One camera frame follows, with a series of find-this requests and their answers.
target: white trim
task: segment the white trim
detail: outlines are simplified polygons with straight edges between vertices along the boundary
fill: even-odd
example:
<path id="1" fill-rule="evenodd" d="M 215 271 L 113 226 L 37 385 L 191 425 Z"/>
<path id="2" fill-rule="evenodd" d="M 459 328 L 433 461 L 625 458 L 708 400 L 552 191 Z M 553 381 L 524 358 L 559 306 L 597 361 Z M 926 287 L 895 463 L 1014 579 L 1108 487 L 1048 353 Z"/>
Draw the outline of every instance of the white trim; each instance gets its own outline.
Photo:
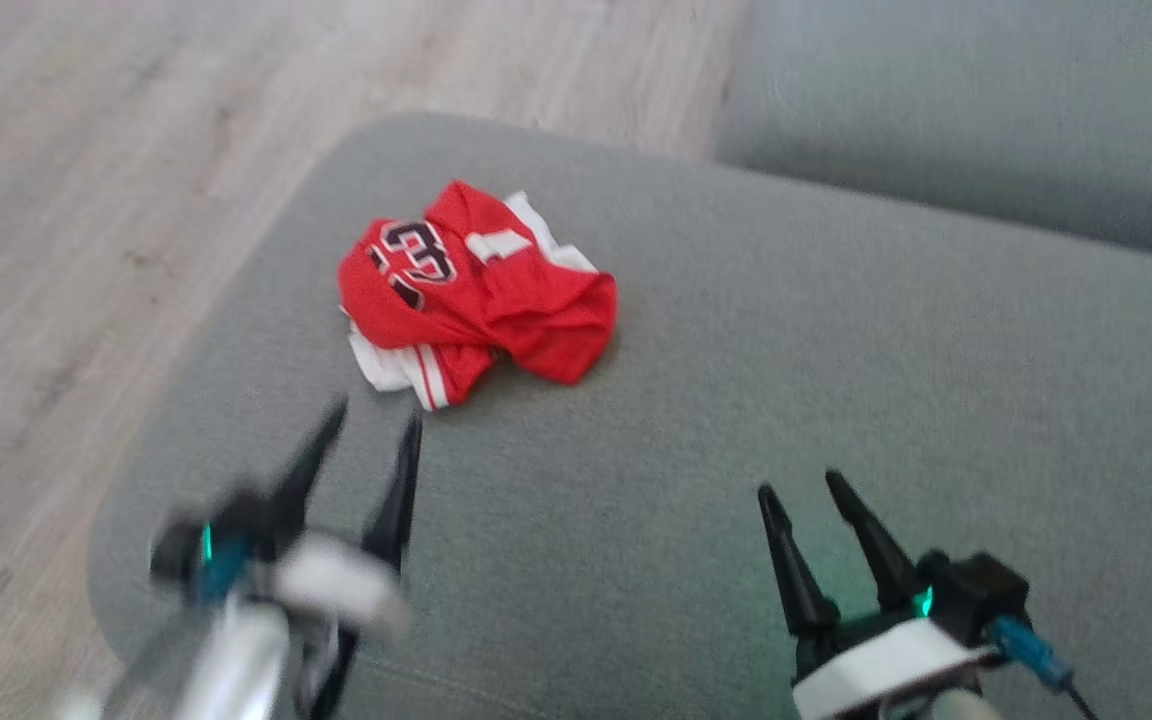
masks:
<path id="1" fill-rule="evenodd" d="M 558 244 L 554 234 L 550 232 L 550 223 L 540 218 L 540 213 L 536 209 L 532 209 L 531 202 L 526 202 L 526 192 L 515 192 L 506 197 L 503 204 L 518 219 L 518 222 L 526 225 L 532 236 L 536 237 L 536 245 L 540 248 L 540 255 L 544 255 L 550 263 L 560 268 L 581 270 L 585 273 L 598 272 L 594 264 L 590 263 L 589 258 L 581 253 L 581 250 L 576 250 L 576 247 Z"/>
<path id="2" fill-rule="evenodd" d="M 404 347 L 403 350 L 412 350 L 410 364 L 404 364 L 407 374 L 411 378 L 412 389 L 416 391 L 416 400 L 420 401 L 420 407 L 425 410 L 433 410 L 434 404 L 429 400 L 429 392 L 425 392 L 425 369 L 420 364 L 420 355 L 412 347 Z"/>
<path id="3" fill-rule="evenodd" d="M 447 386 L 444 384 L 444 370 L 438 365 L 438 357 L 434 348 L 427 344 L 417 344 L 416 351 L 420 353 L 420 364 L 425 369 L 425 379 L 429 381 L 430 410 L 438 407 L 450 406 L 447 401 Z"/>
<path id="4" fill-rule="evenodd" d="M 358 332 L 357 325 L 349 323 L 349 350 L 353 350 L 353 358 L 362 370 L 362 377 L 367 378 L 371 387 L 380 392 L 393 392 L 411 387 L 411 379 L 408 378 L 406 365 L 415 361 L 415 353 L 410 347 L 402 347 L 397 350 L 384 350 L 376 347 Z"/>

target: silver metal arm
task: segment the silver metal arm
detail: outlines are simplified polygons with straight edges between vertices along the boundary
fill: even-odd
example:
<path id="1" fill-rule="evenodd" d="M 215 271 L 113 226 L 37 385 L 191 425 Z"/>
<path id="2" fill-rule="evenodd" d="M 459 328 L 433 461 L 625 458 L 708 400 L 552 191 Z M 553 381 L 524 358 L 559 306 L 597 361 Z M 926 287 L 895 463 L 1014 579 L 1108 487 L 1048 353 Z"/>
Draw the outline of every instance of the silver metal arm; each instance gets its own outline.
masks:
<path id="1" fill-rule="evenodd" d="M 297 539 L 271 566 L 268 585 L 270 601 L 241 592 L 219 611 L 175 720 L 270 720 L 291 652 L 288 611 L 385 639 L 406 632 L 410 617 L 397 574 L 328 536 Z"/>

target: couch cushion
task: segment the couch cushion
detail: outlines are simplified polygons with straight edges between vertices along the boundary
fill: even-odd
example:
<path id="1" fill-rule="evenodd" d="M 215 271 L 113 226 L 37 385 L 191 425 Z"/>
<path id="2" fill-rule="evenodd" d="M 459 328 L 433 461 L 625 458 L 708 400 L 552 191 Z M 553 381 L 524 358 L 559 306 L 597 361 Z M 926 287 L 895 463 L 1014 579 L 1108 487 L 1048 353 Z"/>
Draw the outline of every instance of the couch cushion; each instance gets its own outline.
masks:
<path id="1" fill-rule="evenodd" d="M 1152 250 L 1152 3 L 755 0 L 718 154 Z"/>
<path id="2" fill-rule="evenodd" d="M 361 526 L 412 399 L 365 386 L 335 265 L 456 176 L 524 188 L 616 274 L 620 327 L 577 387 L 502 366 L 426 420 L 415 632 L 356 665 L 341 717 L 790 717 L 759 483 L 842 609 L 874 607 L 826 465 L 910 552 L 1015 564 L 1100 711 L 1152 717 L 1151 255 L 447 118 L 335 149 L 196 338 L 92 532 L 120 655 L 173 607 L 145 577 L 169 506 L 273 470 L 335 389 L 311 520 Z M 1018 670 L 987 689 L 1066 711 Z"/>

